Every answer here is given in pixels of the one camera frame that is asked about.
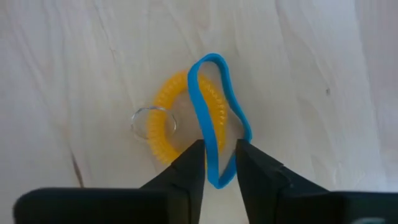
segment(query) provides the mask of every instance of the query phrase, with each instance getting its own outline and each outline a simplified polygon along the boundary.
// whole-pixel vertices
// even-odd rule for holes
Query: yellow coil keychain
[[[219,152],[225,145],[225,126],[227,120],[227,105],[224,96],[216,89],[215,85],[204,75],[198,76],[198,82],[203,97],[208,105],[209,113],[213,122],[217,137]],[[150,110],[146,128],[147,142],[153,154],[158,160],[170,164],[181,153],[176,150],[166,137],[165,124],[167,113],[171,109],[176,97],[188,90],[187,71],[176,73],[171,79],[166,81],[154,100],[153,108]]]

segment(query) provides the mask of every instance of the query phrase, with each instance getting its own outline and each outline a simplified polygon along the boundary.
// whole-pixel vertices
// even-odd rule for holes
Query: transparent ring
[[[161,107],[161,106],[148,106],[148,107],[139,108],[139,109],[132,115],[132,117],[131,117],[131,124],[130,124],[130,125],[131,125],[131,129],[132,129],[132,131],[134,132],[134,134],[135,134],[137,137],[141,138],[141,139],[148,140],[148,137],[146,136],[146,134],[141,134],[141,133],[138,131],[139,128],[134,124],[134,122],[138,119],[138,115],[139,115],[140,113],[145,112],[145,111],[150,111],[150,110],[159,110],[159,111],[163,111],[164,113],[168,114],[168,115],[173,119],[174,126],[173,126],[173,128],[172,128],[171,133],[170,133],[170,136],[172,136],[172,135],[175,133],[175,131],[177,130],[177,120],[175,119],[175,116],[174,116],[174,114],[173,114],[172,112],[170,112],[169,110],[167,110],[166,108]]]

